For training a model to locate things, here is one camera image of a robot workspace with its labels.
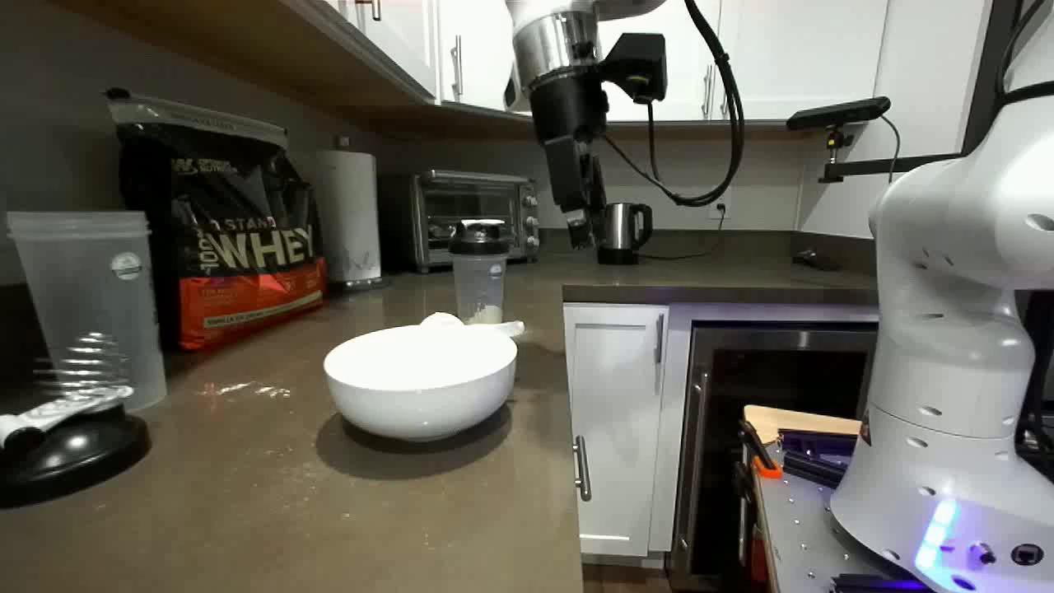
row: gray countertop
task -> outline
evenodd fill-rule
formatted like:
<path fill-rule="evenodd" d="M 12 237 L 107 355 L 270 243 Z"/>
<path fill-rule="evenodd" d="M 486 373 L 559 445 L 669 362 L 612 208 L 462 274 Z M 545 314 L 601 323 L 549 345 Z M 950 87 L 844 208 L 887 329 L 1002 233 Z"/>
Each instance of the gray countertop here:
<path fill-rule="evenodd" d="M 437 449 L 347 431 L 320 362 L 350 337 L 451 310 L 451 276 L 330 300 L 172 361 L 169 400 L 142 415 L 155 449 L 126 475 L 0 510 L 4 591 L 581 591 L 564 300 L 863 305 L 872 279 L 790 266 L 776 249 L 639 266 L 546 251 L 508 274 L 508 318 L 526 323 L 508 413 Z"/>

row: stainless steel kettle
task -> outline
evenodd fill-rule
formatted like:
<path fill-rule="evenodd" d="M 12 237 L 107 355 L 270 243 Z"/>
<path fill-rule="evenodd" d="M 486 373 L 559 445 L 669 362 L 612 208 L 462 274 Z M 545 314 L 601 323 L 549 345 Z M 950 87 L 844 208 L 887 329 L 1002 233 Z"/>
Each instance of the stainless steel kettle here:
<path fill-rule="evenodd" d="M 637 263 L 637 251 L 654 237 L 654 208 L 629 201 L 605 204 L 597 237 L 601 263 Z"/>

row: cabinet door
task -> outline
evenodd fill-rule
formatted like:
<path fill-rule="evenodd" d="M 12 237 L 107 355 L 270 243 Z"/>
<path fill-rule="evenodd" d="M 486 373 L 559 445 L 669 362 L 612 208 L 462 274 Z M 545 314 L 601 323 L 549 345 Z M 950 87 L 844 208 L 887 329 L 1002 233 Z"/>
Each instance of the cabinet door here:
<path fill-rule="evenodd" d="M 718 0 L 700 0 L 700 9 L 718 25 Z M 690 21 L 683 0 L 669 0 L 643 16 L 604 21 L 601 50 L 604 58 L 622 32 L 662 32 L 665 37 L 665 99 L 656 102 L 656 124 L 703 124 L 709 111 L 712 53 Z M 650 124 L 646 106 L 637 106 L 619 87 L 605 84 L 609 124 Z"/>
<path fill-rule="evenodd" d="M 660 443 L 665 308 L 564 308 L 581 549 L 646 557 Z"/>
<path fill-rule="evenodd" d="M 503 87 L 514 73 L 514 21 L 499 0 L 442 4 L 442 102 L 503 111 Z"/>
<path fill-rule="evenodd" d="M 747 118 L 875 94 L 889 0 L 725 0 L 722 42 Z M 729 116 L 715 87 L 715 118 Z"/>
<path fill-rule="evenodd" d="M 350 21 L 413 84 L 434 96 L 434 4 L 431 0 L 355 0 Z"/>

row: white robot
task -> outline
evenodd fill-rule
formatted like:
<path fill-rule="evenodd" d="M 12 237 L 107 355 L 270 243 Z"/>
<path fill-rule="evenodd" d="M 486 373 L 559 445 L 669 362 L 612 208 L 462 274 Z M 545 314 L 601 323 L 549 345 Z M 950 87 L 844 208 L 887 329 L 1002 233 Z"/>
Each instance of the white robot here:
<path fill-rule="evenodd" d="M 590 158 L 604 127 L 590 96 L 597 16 L 660 4 L 508 0 L 569 229 L 604 204 Z M 1054 484 L 1014 452 L 1035 368 L 1014 290 L 1054 288 L 1054 96 L 1004 106 L 971 154 L 903 175 L 872 211 L 872 233 L 881 351 L 866 430 L 831 510 L 937 591 L 1051 593 Z"/>

